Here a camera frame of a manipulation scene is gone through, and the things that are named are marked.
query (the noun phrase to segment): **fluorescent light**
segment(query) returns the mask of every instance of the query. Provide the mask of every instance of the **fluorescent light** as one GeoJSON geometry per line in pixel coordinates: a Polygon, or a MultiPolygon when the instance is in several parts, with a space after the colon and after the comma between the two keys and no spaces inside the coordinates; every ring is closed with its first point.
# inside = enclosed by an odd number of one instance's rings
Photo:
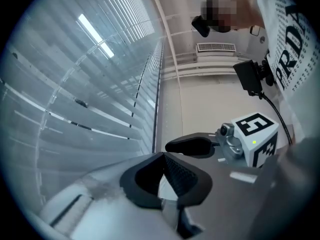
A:
{"type": "MultiPolygon", "coordinates": [[[[95,30],[95,28],[90,24],[90,22],[87,20],[87,18],[81,14],[78,18],[81,23],[83,24],[83,26],[86,28],[86,30],[89,31],[89,33],[91,34],[91,36],[94,38],[94,40],[97,43],[101,43],[103,41],[103,39],[101,38],[101,36],[98,34],[98,32],[95,30]]],[[[106,52],[106,54],[112,58],[115,54],[110,50],[110,48],[106,45],[106,43],[104,42],[103,44],[100,45],[100,47],[106,52]]]]}

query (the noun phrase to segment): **air conditioner vent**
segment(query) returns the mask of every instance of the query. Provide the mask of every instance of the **air conditioner vent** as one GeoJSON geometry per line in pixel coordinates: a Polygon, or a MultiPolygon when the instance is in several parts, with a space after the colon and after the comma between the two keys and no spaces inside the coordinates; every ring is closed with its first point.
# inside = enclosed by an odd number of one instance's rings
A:
{"type": "Polygon", "coordinates": [[[233,43],[222,42],[202,42],[196,44],[198,52],[236,52],[236,46],[233,43]]]}

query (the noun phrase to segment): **person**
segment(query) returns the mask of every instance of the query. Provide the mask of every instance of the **person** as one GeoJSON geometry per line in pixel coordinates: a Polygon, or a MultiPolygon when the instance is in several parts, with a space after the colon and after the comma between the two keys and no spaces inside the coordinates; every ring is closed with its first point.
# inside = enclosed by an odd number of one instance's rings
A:
{"type": "Polygon", "coordinates": [[[294,0],[206,0],[201,16],[217,32],[266,30],[269,63],[289,105],[296,142],[320,135],[320,41],[294,0]]]}

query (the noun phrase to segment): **neck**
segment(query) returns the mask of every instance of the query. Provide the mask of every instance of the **neck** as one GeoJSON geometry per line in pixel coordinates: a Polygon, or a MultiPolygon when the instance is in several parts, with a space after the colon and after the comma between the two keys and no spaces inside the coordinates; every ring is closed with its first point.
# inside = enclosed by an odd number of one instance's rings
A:
{"type": "Polygon", "coordinates": [[[257,0],[247,0],[247,1],[249,6],[249,11],[251,14],[250,21],[252,26],[259,26],[261,28],[265,28],[264,20],[262,18],[257,0]]]}

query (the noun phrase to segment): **air vent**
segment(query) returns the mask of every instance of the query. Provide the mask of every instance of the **air vent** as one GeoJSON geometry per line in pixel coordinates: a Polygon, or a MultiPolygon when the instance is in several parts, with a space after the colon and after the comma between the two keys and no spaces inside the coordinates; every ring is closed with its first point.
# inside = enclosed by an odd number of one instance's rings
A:
{"type": "Polygon", "coordinates": [[[196,44],[198,52],[236,52],[236,46],[233,43],[223,42],[202,42],[196,44]]]}

